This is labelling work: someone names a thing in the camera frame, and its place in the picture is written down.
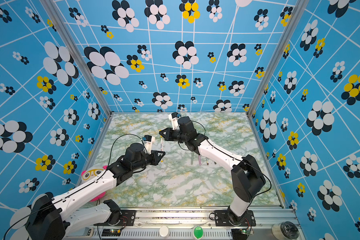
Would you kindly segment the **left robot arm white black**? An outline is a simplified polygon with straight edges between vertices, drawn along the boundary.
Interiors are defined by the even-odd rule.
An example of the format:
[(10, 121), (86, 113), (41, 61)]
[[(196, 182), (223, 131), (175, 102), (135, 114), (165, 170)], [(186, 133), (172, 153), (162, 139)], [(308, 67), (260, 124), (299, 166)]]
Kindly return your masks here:
[(25, 229), (32, 240), (62, 240), (67, 234), (82, 228), (107, 224), (125, 225), (120, 207), (112, 200), (81, 210), (87, 202), (115, 188), (147, 166), (157, 166), (165, 156), (164, 151), (151, 150), (141, 143), (131, 144), (124, 155), (109, 165), (99, 176), (64, 194), (53, 197), (45, 194), (31, 208)]

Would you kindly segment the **white pen yellow end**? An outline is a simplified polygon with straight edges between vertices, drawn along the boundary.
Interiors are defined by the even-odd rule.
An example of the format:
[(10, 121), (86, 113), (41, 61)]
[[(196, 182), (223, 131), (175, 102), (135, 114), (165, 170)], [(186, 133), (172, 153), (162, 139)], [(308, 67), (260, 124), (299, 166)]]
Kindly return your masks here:
[(161, 151), (163, 152), (164, 151), (164, 138), (161, 137)]

